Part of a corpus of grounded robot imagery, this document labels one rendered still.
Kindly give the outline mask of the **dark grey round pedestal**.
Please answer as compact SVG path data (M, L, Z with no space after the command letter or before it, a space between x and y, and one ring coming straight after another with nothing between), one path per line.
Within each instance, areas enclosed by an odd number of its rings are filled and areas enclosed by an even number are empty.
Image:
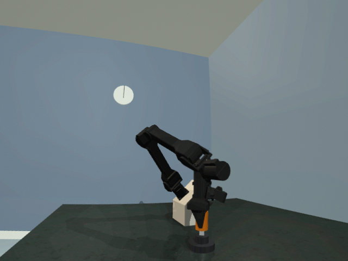
M215 250L215 242L204 231L200 231L195 234L195 238L189 240L189 249L196 253L209 253Z

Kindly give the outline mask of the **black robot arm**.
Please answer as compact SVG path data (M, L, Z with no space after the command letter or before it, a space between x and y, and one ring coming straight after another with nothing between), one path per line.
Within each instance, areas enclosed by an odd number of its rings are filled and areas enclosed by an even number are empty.
M219 161L217 158L210 159L212 154L206 148L190 140L179 140L159 129L157 125L146 127L135 138L136 143L140 147L148 150L155 164L160 169L164 188L169 192L173 191L179 200L186 196L189 190L182 186L182 177L178 171L170 168L158 144L176 154L177 159L184 166L192 169L195 179L225 181L231 174L229 164L225 161ZM204 156L200 159L203 154ZM206 199L210 200L210 198L213 198L224 203L226 197L227 193L223 191L222 187L212 188L209 184Z

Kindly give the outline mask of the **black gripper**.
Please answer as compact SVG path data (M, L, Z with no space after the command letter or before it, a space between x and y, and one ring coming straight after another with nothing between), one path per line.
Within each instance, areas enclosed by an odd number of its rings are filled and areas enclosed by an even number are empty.
M205 213L213 204L209 202L207 197L208 186L211 187L211 179L195 179L192 185L194 186L194 194L187 202L187 210L191 210L199 228L203 228Z

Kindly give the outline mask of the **orange knob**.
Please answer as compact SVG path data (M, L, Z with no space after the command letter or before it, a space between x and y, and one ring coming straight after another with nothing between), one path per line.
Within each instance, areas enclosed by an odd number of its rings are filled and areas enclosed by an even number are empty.
M201 231L201 232L208 230L208 211L205 213L203 228L199 228L196 221L195 221L195 229L197 231Z

